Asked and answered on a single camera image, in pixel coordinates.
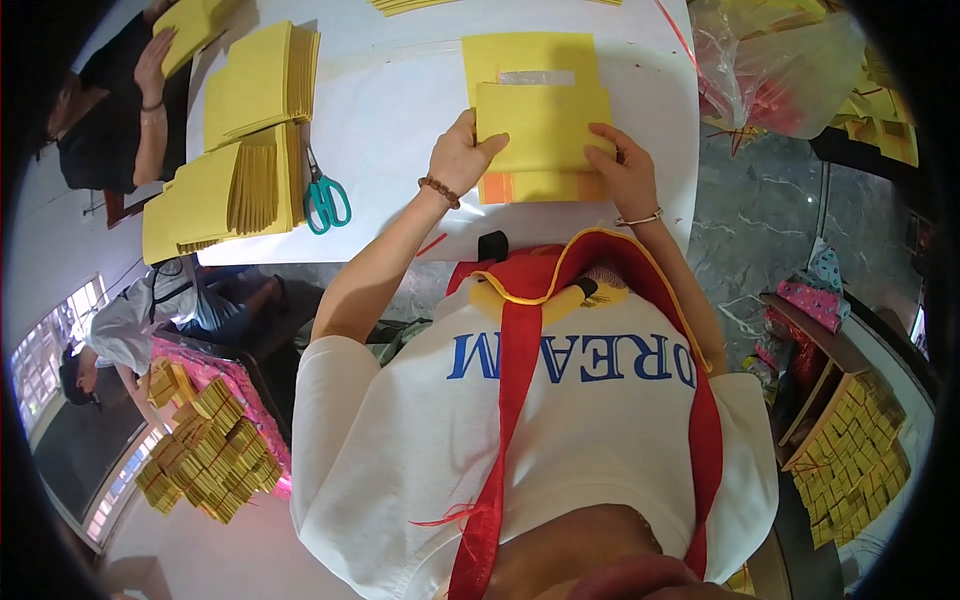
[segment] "scissors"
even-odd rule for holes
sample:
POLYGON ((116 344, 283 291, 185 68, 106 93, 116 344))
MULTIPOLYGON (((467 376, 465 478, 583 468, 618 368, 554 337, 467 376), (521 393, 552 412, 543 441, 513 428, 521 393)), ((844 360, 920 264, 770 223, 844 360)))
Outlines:
POLYGON ((307 184, 306 195, 303 197, 303 214, 306 215, 306 224, 310 226, 310 230, 317 235, 323 235, 332 228, 341 228, 350 222, 350 202, 347 200, 344 186, 324 175, 317 166, 317 159, 314 158, 309 144, 306 147, 306 158, 310 163, 310 183, 307 184), (337 217, 337 207, 333 203, 331 190, 340 195, 345 212, 343 219, 337 217), (311 218, 310 205, 317 209, 317 219, 320 220, 321 225, 319 228, 311 218))

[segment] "white t-shirt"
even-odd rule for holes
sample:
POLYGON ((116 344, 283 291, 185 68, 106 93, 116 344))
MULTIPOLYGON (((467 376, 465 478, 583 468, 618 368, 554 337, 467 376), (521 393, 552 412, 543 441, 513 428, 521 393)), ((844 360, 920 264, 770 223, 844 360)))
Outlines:
POLYGON ((181 324, 193 319, 197 312, 197 280, 190 258, 181 257, 163 265, 151 294, 153 278, 153 272, 141 277, 90 320, 90 332, 84 342, 104 359, 98 364, 126 365, 143 375, 150 368, 154 329, 167 322, 181 324), (153 299, 159 300, 190 281, 194 285, 189 289, 156 306, 154 324, 150 325, 153 299))
MULTIPOLYGON (((371 600, 433 596, 453 567, 456 522, 498 448, 499 323, 473 279, 381 369, 361 344, 325 337, 300 360, 291 513, 300 540, 371 600)), ((627 294, 546 318, 540 358, 507 453, 504 543, 575 509, 635 508, 664 554, 694 530, 687 437, 695 376, 686 338, 627 294)), ((726 581, 777 510, 777 467, 755 377, 709 382, 724 471, 708 518, 708 581, 726 581)))

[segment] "table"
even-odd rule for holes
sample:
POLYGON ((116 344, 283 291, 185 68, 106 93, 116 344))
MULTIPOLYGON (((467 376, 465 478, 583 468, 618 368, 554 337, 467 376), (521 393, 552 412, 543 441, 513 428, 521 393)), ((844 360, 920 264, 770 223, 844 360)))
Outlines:
MULTIPOLYGON (((691 44, 684 0, 662 0, 691 44)), ((352 221, 322 236, 231 240, 199 252, 204 265, 348 261, 417 193, 437 137, 468 106, 460 38, 513 31, 593 33, 613 123, 657 168, 663 219, 685 253, 699 157, 696 71, 655 0, 622 7, 586 0, 461 0, 384 17, 364 0, 249 0, 224 35, 194 59, 187 159, 203 151, 204 88, 229 45, 290 19, 321 32, 313 121, 301 128, 325 173, 347 190, 352 221)), ((612 228, 612 203, 480 205, 474 189, 424 246, 424 260, 476 260, 476 239, 502 229, 512 248, 565 243, 583 228, 612 228)))

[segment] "floor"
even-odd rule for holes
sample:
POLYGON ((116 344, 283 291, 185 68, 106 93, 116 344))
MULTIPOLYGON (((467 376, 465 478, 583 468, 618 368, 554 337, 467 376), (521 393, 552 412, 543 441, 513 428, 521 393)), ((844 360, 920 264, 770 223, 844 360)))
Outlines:
MULTIPOLYGON (((851 293, 877 310, 894 310, 909 331, 920 276, 904 245, 906 211, 891 183, 821 162, 799 139, 767 134, 744 142, 702 125, 697 205, 687 262, 716 307, 730 367, 740 370, 763 330, 758 295, 802 269, 816 237, 838 253, 851 293)), ((264 265, 326 286, 342 265, 264 265)), ((417 262, 403 279, 386 319, 430 318, 454 263, 417 262)))

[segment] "clear plastic bag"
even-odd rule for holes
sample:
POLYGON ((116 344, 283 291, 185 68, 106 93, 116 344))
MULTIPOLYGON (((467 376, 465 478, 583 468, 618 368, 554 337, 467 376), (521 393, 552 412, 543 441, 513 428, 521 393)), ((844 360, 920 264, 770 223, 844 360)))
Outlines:
POLYGON ((697 0, 689 10, 700 93, 732 130, 749 123, 810 139, 850 96, 866 38, 848 13, 745 0, 697 0))

